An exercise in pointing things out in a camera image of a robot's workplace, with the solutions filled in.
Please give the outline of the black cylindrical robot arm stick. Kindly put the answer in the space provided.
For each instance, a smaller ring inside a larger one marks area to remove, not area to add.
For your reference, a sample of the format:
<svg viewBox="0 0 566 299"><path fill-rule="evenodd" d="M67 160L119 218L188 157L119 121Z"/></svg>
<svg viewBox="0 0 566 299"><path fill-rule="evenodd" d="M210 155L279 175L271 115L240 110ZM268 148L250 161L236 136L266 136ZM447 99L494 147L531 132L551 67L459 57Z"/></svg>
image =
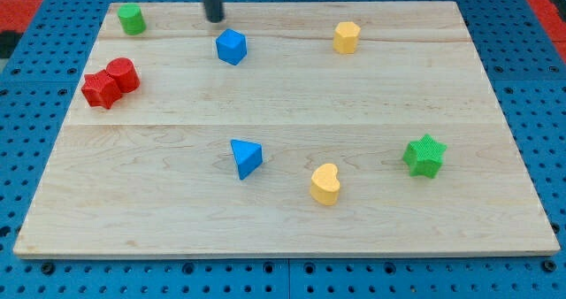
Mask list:
<svg viewBox="0 0 566 299"><path fill-rule="evenodd" d="M211 23L220 23L225 19L223 0L203 0L206 19Z"/></svg>

